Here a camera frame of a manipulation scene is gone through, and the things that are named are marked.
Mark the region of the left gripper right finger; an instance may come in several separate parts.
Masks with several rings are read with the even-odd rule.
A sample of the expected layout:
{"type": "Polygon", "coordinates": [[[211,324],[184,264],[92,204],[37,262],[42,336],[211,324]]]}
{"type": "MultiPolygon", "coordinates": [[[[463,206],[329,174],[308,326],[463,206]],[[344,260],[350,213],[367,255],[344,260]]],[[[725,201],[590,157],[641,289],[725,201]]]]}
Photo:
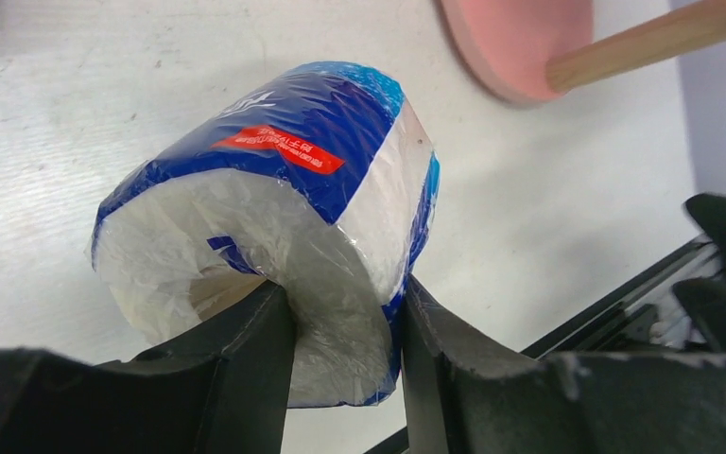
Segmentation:
{"type": "Polygon", "coordinates": [[[528,358],[411,281],[403,386],[413,453],[726,453],[726,355],[528,358]]]}

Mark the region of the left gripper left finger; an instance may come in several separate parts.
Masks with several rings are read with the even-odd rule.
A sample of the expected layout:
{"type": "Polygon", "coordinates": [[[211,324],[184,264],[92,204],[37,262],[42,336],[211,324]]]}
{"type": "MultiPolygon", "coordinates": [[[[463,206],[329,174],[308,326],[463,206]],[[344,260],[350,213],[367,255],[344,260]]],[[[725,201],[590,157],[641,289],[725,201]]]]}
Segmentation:
{"type": "Polygon", "coordinates": [[[265,283],[127,362],[0,349],[0,453],[277,453],[295,337],[265,283]]]}

